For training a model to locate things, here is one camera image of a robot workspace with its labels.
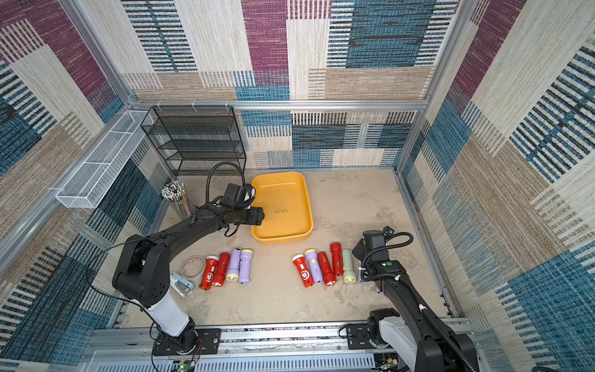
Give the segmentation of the dark red flashlight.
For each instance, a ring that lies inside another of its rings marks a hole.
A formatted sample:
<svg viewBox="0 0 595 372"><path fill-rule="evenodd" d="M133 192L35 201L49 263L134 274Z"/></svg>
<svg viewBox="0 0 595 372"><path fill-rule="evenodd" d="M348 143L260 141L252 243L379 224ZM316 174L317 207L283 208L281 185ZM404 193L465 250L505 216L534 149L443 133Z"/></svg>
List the dark red flashlight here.
<svg viewBox="0 0 595 372"><path fill-rule="evenodd" d="M342 245L331 243L330 251L333 257L333 272L335 276L343 276Z"/></svg>

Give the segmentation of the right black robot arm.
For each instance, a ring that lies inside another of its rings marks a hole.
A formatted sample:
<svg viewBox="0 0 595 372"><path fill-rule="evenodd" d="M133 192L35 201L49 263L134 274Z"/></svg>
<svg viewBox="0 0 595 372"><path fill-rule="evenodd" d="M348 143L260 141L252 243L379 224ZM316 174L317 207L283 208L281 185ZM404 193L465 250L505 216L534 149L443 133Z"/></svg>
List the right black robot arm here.
<svg viewBox="0 0 595 372"><path fill-rule="evenodd" d="M390 347L410 371L478 371L474 342L458 334L430 309L398 260L389 251L411 244L409 232L367 230L352 250L364 282L375 283L393 307L372 311L367 319L370 344Z"/></svg>

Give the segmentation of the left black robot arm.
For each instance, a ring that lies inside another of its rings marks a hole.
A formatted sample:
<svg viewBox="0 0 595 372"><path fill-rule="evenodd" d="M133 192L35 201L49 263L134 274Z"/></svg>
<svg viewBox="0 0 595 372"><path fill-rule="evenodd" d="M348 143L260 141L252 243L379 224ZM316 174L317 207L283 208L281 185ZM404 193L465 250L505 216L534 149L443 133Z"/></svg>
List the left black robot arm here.
<svg viewBox="0 0 595 372"><path fill-rule="evenodd" d="M146 237L134 235L125 242L112 286L145 309L162 332L178 337L191 323L170 293L170 262L192 244L235 225L259 226L261 207L230 208L208 203L191 217Z"/></svg>

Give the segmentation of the pale green flashlight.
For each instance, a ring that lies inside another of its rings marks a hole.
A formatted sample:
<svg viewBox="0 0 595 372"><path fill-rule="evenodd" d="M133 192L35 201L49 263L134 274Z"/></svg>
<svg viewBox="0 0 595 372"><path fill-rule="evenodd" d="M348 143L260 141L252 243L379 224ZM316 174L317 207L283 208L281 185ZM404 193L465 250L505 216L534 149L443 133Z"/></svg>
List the pale green flashlight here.
<svg viewBox="0 0 595 372"><path fill-rule="evenodd" d="M357 282L356 272L353 266L353 255L349 250L342 251L343 282L351 285Z"/></svg>

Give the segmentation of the yellow plastic storage tray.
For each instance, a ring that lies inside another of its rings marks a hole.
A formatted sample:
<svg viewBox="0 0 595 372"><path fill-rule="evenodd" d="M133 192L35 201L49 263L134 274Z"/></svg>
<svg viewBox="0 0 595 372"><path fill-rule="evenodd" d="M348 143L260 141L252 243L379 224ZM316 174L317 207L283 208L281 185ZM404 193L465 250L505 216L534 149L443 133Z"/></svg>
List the yellow plastic storage tray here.
<svg viewBox="0 0 595 372"><path fill-rule="evenodd" d="M252 228L253 237L264 245L304 240L314 229L305 176L299 172L258 175L254 205L263 209L261 225Z"/></svg>

